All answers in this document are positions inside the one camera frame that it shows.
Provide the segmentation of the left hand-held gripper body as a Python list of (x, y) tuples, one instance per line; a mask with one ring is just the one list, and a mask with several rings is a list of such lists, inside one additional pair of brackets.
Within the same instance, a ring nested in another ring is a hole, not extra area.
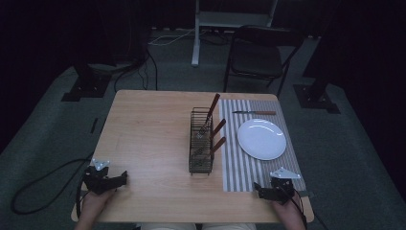
[(110, 180), (108, 178), (108, 166), (110, 161), (92, 159), (92, 164), (84, 171), (83, 182), (87, 189), (97, 195), (110, 190)]

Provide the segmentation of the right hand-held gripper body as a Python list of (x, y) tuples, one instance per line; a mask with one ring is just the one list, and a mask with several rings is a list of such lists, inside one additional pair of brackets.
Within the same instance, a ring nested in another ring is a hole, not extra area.
[(281, 204), (286, 203), (295, 194), (293, 181), (302, 177), (284, 167), (270, 173), (271, 200)]

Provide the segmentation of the person's left hand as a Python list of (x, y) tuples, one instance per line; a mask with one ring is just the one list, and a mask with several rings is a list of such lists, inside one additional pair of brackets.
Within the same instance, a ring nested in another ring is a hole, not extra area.
[(82, 202), (79, 224), (86, 223), (87, 225), (92, 225), (114, 194), (114, 190), (109, 190), (101, 195), (97, 195), (93, 192), (87, 194)]

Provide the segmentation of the person's right hand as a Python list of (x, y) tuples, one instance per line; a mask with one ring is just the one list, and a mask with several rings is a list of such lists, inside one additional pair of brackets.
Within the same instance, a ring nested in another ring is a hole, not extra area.
[(300, 197), (298, 195), (294, 195), (293, 200), (287, 201), (284, 204), (280, 204), (277, 201), (270, 202), (270, 205), (286, 230), (306, 230), (302, 212), (298, 209), (299, 204)]

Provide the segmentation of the grey striped placemat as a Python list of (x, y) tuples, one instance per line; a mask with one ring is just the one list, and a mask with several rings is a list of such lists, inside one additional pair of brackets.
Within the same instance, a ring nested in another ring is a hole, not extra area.
[[(223, 190), (226, 192), (252, 192), (254, 182), (263, 187), (270, 185), (270, 173), (284, 167), (301, 175), (299, 163), (293, 149), (282, 108), (277, 101), (257, 100), (221, 100), (218, 105), (219, 118), (226, 119), (226, 125), (220, 134), (226, 137), (221, 147)], [(233, 111), (276, 111), (276, 115), (233, 114)], [(237, 131), (246, 121), (263, 119), (278, 126), (287, 141), (286, 149), (280, 157), (273, 160), (258, 160), (247, 154), (239, 145)]]

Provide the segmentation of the white round plate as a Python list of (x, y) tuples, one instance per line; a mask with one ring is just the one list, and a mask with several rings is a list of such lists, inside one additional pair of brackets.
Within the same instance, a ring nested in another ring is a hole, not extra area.
[(287, 141), (283, 131), (270, 121), (251, 119), (237, 131), (240, 147), (258, 160), (273, 160), (283, 155)]

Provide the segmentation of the black stand base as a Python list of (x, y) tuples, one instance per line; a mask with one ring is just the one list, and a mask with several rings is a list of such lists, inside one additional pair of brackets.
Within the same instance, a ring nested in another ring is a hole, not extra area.
[(78, 102), (82, 98), (102, 98), (112, 78), (111, 74), (94, 72), (86, 63), (75, 64), (78, 77), (71, 90), (62, 97), (63, 102)]
[(301, 108), (323, 109), (330, 114), (340, 114), (340, 110), (326, 92), (312, 90), (311, 85), (293, 85)]

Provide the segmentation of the black folding chair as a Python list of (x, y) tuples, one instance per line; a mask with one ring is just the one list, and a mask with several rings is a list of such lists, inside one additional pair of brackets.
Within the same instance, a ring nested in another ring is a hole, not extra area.
[(281, 83), (280, 96), (291, 59), (304, 44), (305, 37), (297, 31), (283, 28), (244, 25), (232, 36), (223, 91), (227, 90), (230, 76)]

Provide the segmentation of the wooden handled cutlery piece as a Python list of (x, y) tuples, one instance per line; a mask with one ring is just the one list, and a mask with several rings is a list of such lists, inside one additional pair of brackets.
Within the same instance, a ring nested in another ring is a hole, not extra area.
[(219, 124), (216, 126), (216, 128), (212, 131), (210, 135), (210, 140), (213, 140), (214, 137), (217, 135), (217, 133), (224, 127), (226, 124), (226, 119), (222, 119)]
[(210, 154), (213, 155), (224, 143), (226, 142), (226, 137), (222, 137), (218, 142), (212, 147)]

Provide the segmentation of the wooden handled knife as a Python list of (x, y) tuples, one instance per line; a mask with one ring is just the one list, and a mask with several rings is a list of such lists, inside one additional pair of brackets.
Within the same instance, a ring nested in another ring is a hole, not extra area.
[(254, 110), (240, 110), (233, 111), (233, 114), (255, 114), (255, 115), (276, 115), (276, 111), (254, 111)]

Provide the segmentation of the long wooden handled fork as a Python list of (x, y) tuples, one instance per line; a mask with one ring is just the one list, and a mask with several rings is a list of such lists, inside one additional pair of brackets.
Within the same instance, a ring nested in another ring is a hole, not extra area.
[(215, 96), (214, 96), (214, 99), (212, 101), (211, 107), (210, 107), (210, 109), (208, 111), (206, 121), (205, 121), (204, 125), (199, 129), (199, 131), (196, 134), (196, 137), (198, 139), (201, 139), (203, 137), (203, 135), (206, 133), (206, 131), (208, 129), (208, 126), (210, 124), (210, 120), (212, 119), (214, 109), (215, 109), (215, 107), (217, 105), (217, 102), (218, 102), (219, 98), (220, 98), (220, 94), (216, 93)]

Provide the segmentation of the white metal stand frame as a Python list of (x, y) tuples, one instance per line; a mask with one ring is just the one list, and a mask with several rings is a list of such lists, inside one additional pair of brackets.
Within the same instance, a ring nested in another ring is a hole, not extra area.
[(192, 67), (197, 67), (199, 65), (201, 27), (238, 28), (243, 25), (271, 27), (278, 3), (279, 0), (271, 0), (271, 6), (268, 13), (243, 13), (202, 11), (200, 10), (200, 0), (195, 0)]

